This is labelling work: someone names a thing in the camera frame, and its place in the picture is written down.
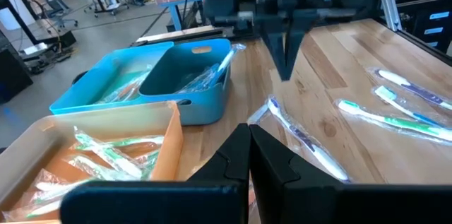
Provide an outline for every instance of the open cardboard box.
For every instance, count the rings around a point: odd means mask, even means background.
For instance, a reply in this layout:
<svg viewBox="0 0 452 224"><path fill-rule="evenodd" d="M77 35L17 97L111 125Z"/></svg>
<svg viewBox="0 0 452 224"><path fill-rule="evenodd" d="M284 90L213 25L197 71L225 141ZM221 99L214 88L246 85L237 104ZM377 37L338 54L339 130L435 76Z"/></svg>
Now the open cardboard box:
<svg viewBox="0 0 452 224"><path fill-rule="evenodd" d="M184 142L179 110L175 102L155 102L108 110L78 112L42 118L30 126L0 154L0 210L11 211L21 205L24 192L36 191L31 185L41 169L76 182L88 174L72 167L62 158L77 153L69 148L76 142L73 126L102 141L127 137L165 135L152 173L152 180L173 180ZM151 151L146 147L132 153L132 158ZM27 223L58 223L59 213L30 219Z"/></svg>

